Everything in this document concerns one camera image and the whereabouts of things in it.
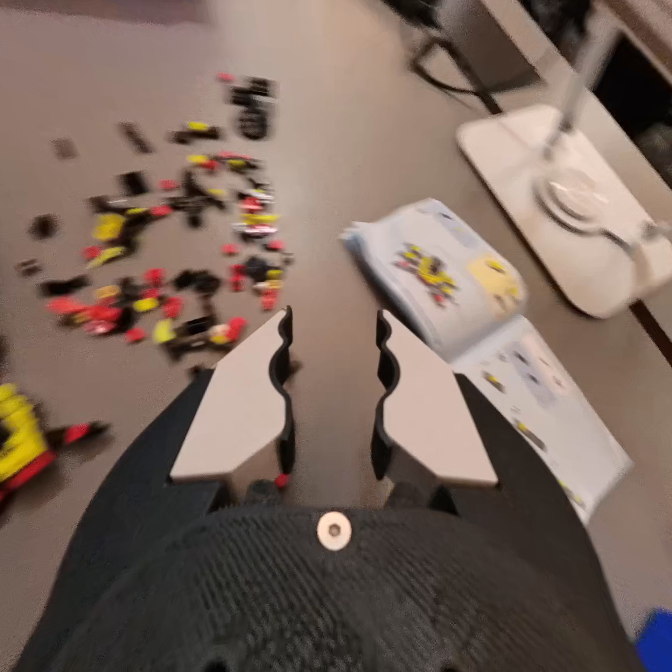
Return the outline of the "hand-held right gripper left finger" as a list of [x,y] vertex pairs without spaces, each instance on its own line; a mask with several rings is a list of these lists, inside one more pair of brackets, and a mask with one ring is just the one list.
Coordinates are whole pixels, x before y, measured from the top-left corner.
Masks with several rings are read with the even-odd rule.
[[223,483],[244,494],[294,468],[290,376],[293,311],[279,310],[214,366],[169,472],[174,484]]

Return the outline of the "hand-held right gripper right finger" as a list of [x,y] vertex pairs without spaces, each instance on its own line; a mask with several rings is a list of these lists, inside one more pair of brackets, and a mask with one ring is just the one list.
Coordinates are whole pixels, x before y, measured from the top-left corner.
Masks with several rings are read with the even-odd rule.
[[371,463],[377,481],[423,495],[493,488],[498,476],[451,365],[388,310],[376,315],[377,378]]

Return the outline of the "black yellow red lego model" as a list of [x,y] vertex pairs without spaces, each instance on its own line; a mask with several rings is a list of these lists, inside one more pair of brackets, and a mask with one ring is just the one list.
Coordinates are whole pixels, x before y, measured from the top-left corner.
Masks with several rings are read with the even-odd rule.
[[11,383],[1,385],[1,509],[16,493],[48,470],[65,449],[105,437],[102,421],[48,427],[41,404]]

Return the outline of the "lego instruction booklet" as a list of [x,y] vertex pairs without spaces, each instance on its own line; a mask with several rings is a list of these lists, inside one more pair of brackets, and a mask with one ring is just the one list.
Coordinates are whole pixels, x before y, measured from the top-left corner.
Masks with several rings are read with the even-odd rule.
[[340,234],[418,336],[532,446],[584,526],[632,460],[533,324],[521,275],[425,199]]

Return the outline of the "white stand with metal pole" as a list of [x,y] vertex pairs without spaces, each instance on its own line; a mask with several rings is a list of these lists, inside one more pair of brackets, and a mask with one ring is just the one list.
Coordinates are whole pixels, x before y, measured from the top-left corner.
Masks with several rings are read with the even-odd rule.
[[498,28],[542,85],[501,95],[488,118],[458,128],[458,147],[560,293],[608,319],[638,300],[671,297],[671,187],[592,92],[632,2],[594,1],[577,70],[518,1],[447,1],[451,37],[500,56]]

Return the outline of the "blue plastic bin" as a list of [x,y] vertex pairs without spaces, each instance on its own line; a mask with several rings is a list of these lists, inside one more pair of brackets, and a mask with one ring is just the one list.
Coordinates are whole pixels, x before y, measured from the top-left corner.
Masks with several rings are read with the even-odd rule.
[[671,610],[653,609],[634,645],[645,671],[671,671]]

